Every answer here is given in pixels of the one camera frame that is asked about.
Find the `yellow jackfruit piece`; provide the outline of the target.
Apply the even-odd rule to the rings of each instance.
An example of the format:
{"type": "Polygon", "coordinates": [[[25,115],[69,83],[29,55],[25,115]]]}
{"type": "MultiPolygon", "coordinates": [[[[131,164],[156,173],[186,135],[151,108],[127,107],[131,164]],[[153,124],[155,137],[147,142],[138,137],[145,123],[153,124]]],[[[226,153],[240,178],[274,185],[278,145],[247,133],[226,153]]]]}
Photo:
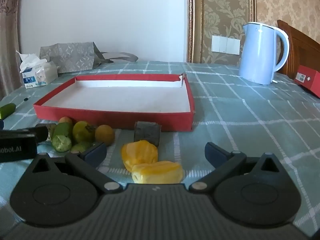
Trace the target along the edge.
{"type": "Polygon", "coordinates": [[[120,152],[123,164],[129,172],[132,172],[135,165],[158,161],[157,147],[146,140],[124,144],[120,152]]]}
{"type": "Polygon", "coordinates": [[[131,176],[137,184],[179,184],[183,179],[183,168],[171,161],[138,164],[132,168],[131,176]]]}

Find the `grey patterned gift bag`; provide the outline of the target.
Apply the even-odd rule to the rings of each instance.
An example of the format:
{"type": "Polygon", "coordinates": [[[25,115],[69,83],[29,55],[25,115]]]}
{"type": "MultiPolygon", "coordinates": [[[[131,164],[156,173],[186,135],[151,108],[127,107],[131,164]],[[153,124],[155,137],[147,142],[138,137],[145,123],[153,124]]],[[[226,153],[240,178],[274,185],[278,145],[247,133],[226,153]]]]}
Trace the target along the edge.
{"type": "Polygon", "coordinates": [[[40,58],[55,63],[59,74],[92,70],[101,64],[136,62],[131,53],[101,52],[94,42],[56,43],[40,48],[40,58]]]}

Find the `red shallow cardboard box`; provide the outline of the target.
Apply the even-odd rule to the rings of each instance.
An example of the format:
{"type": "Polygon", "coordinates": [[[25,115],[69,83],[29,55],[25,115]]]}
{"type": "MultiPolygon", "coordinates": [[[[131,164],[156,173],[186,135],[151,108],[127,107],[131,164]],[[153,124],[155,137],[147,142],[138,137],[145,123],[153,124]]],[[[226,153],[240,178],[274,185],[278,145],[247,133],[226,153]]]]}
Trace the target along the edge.
{"type": "Polygon", "coordinates": [[[163,131],[189,132],[195,103],[185,74],[105,74],[73,77],[34,103],[34,109],[44,120],[67,116],[118,129],[146,121],[163,131]]]}

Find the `cucumber piece far left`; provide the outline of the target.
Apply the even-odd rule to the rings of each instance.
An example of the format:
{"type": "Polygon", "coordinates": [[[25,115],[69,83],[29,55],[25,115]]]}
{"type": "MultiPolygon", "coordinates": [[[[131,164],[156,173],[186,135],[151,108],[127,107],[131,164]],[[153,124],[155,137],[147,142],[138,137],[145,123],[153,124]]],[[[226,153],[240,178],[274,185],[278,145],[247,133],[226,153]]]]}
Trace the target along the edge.
{"type": "Polygon", "coordinates": [[[16,105],[14,103],[8,103],[2,107],[0,107],[0,119],[4,120],[8,116],[12,115],[16,110],[16,105]]]}

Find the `red box at edge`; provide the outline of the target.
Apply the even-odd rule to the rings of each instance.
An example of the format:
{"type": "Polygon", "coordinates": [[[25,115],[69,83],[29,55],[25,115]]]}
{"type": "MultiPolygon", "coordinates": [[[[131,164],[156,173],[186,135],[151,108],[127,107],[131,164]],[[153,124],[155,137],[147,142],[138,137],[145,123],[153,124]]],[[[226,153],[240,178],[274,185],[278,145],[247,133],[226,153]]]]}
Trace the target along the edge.
{"type": "Polygon", "coordinates": [[[294,82],[320,97],[320,73],[312,68],[300,65],[294,82]]]}

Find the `beige curtain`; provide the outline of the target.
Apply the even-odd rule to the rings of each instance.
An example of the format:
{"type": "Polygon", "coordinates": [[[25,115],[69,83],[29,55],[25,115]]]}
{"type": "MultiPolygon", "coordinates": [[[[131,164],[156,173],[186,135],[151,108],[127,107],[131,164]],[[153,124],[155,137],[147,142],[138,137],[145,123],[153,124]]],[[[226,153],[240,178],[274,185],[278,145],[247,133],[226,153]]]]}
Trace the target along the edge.
{"type": "Polygon", "coordinates": [[[1,98],[21,87],[18,40],[19,0],[1,0],[1,98]]]}

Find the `light blue electric kettle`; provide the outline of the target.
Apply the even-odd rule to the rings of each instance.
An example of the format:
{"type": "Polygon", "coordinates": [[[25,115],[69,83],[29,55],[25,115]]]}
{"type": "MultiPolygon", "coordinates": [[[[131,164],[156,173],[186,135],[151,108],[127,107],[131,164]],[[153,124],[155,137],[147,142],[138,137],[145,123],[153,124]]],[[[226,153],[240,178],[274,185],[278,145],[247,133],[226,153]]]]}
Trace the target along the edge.
{"type": "Polygon", "coordinates": [[[275,72],[283,68],[289,57],[289,36],[285,31],[259,22],[243,26],[245,42],[239,76],[260,85],[270,85],[275,72]],[[277,38],[283,43],[283,56],[277,60],[277,38]]]}

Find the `longan fruit with stem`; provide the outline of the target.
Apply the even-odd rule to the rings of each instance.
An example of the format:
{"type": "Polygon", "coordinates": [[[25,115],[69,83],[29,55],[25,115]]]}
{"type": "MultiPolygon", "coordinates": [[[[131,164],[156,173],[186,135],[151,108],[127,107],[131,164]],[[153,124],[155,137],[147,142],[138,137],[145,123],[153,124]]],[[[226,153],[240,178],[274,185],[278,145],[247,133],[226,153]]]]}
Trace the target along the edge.
{"type": "Polygon", "coordinates": [[[59,120],[59,123],[67,123],[69,125],[72,125],[73,124],[73,120],[67,116],[64,116],[62,117],[60,120],[59,120]]]}

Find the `green tomato with calyx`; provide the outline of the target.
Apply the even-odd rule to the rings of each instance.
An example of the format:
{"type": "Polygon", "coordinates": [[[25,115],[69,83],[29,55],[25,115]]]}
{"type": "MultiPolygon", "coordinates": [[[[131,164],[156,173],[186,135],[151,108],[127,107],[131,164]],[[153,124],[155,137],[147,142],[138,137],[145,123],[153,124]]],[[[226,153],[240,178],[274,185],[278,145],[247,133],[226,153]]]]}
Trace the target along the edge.
{"type": "Polygon", "coordinates": [[[73,138],[75,142],[93,142],[95,139],[95,127],[86,121],[79,121],[73,126],[73,138]]]}

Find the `tissue pack with cat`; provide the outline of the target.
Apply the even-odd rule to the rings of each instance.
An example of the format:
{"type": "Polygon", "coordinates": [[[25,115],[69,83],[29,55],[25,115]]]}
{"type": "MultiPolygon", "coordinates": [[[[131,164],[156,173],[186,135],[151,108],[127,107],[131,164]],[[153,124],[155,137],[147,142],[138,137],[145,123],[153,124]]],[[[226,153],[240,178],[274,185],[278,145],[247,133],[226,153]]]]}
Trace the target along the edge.
{"type": "Polygon", "coordinates": [[[40,59],[36,54],[21,54],[20,73],[26,89],[50,84],[58,78],[57,66],[53,61],[40,59]]]}

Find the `wooden headboard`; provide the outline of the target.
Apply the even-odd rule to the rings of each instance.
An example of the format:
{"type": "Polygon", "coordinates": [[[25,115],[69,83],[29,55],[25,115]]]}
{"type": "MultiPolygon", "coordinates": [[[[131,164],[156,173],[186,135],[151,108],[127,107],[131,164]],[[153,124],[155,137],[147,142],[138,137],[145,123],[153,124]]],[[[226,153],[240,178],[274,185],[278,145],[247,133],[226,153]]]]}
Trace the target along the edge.
{"type": "Polygon", "coordinates": [[[300,65],[319,72],[320,44],[282,20],[278,27],[289,36],[290,50],[287,62],[279,70],[291,79],[296,77],[300,65]]]}

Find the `gold picture frame moulding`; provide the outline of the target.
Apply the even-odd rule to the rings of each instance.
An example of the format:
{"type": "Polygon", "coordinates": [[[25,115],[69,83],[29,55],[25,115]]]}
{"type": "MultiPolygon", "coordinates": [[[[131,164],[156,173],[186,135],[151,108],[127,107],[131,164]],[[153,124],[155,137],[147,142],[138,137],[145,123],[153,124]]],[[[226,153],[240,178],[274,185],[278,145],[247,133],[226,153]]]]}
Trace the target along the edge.
{"type": "Polygon", "coordinates": [[[201,63],[203,50],[204,0],[188,0],[187,61],[201,63]]]}

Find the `large cucumber piece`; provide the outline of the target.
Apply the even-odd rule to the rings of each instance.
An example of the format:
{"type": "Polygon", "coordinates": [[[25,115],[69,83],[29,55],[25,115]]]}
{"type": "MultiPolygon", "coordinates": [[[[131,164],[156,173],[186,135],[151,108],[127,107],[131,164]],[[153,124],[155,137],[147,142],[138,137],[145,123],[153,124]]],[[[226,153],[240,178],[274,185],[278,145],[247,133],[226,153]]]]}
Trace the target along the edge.
{"type": "Polygon", "coordinates": [[[67,152],[72,148],[73,126],[68,122],[57,124],[52,135],[52,146],[57,152],[67,152]]]}

